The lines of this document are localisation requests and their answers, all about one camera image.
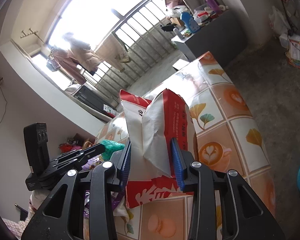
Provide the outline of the beige hanging jacket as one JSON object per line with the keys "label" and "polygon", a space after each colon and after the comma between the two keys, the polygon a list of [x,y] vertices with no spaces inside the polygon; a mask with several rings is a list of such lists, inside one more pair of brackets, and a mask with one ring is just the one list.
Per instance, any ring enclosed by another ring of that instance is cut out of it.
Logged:
{"label": "beige hanging jacket", "polygon": [[64,34],[63,38],[69,42],[70,50],[79,64],[91,75],[94,75],[102,60],[94,53],[90,45],[75,39],[72,33]]}

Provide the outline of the green plastic bag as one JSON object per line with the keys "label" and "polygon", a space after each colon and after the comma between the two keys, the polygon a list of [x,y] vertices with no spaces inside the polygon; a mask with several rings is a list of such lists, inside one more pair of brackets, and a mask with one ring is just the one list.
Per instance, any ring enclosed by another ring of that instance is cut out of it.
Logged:
{"label": "green plastic bag", "polygon": [[102,140],[101,144],[105,146],[105,151],[101,154],[104,161],[110,160],[114,152],[125,148],[125,144],[107,139]]}

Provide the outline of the floor trash pile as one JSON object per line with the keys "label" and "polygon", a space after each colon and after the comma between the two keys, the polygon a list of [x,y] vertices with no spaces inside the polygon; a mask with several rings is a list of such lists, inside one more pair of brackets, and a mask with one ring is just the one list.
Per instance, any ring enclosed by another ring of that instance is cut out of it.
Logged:
{"label": "floor trash pile", "polygon": [[300,35],[289,36],[287,33],[279,37],[281,46],[286,49],[288,63],[300,69]]}

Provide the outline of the purple snack bag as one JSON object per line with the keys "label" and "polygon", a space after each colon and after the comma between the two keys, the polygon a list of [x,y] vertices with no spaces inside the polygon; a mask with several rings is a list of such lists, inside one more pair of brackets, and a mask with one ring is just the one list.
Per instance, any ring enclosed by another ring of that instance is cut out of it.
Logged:
{"label": "purple snack bag", "polygon": [[83,218],[88,219],[90,212],[96,217],[97,208],[101,208],[101,217],[109,218],[113,211],[115,216],[125,216],[126,208],[123,204],[125,194],[119,185],[112,184],[109,179],[115,171],[114,164],[103,166],[102,156],[98,155],[83,165],[83,170],[91,174],[89,189],[84,194]]}

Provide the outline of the red white paper bag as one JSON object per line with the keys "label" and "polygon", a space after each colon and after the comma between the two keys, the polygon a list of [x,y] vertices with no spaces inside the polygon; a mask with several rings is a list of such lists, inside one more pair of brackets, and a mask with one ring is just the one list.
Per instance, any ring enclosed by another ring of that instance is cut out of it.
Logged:
{"label": "red white paper bag", "polygon": [[153,100],[120,92],[131,143],[126,186],[129,208],[181,194],[174,176],[170,142],[198,157],[190,110],[181,96],[165,89]]}

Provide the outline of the purple cup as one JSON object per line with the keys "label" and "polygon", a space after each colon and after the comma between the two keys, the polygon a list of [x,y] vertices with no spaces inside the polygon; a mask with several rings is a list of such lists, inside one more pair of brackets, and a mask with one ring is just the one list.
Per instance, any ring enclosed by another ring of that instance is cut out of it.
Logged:
{"label": "purple cup", "polygon": [[207,4],[209,7],[216,13],[216,14],[221,14],[222,10],[219,7],[219,5],[216,3],[215,0],[206,0]]}

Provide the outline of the blue detergent bottle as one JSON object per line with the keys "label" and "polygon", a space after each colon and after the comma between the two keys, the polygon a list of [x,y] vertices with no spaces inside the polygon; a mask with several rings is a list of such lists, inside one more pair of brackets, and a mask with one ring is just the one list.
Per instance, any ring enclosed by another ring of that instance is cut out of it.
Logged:
{"label": "blue detergent bottle", "polygon": [[190,33],[194,34],[200,31],[200,26],[188,12],[182,12],[180,19],[183,21]]}

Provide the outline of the patterned tablecloth table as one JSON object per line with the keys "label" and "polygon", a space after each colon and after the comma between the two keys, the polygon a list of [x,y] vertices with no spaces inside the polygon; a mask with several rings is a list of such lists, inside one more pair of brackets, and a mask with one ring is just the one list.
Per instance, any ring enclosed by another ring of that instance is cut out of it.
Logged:
{"label": "patterned tablecloth table", "polygon": [[[214,171],[236,170],[271,214],[276,198],[262,135],[240,92],[210,52],[206,52],[146,95],[153,100],[165,88],[179,94],[190,109],[198,159]],[[126,217],[116,217],[118,239],[187,239],[193,197],[174,183],[167,189],[149,181],[134,183]]]}

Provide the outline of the grey cabinet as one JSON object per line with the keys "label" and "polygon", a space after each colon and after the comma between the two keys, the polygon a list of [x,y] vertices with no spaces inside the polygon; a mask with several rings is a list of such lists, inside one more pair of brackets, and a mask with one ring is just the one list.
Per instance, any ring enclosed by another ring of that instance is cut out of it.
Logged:
{"label": "grey cabinet", "polygon": [[248,45],[243,28],[231,10],[223,12],[197,33],[182,40],[175,36],[172,42],[189,61],[209,51],[222,67],[228,65]]}

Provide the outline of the white plastic bag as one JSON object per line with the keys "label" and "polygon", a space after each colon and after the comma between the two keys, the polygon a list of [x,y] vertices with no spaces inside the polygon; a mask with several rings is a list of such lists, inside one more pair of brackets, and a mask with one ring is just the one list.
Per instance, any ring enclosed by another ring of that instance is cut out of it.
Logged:
{"label": "white plastic bag", "polygon": [[288,35],[291,30],[290,25],[283,15],[283,13],[277,9],[274,5],[271,7],[272,11],[269,14],[269,25],[275,37],[280,37],[281,35]]}

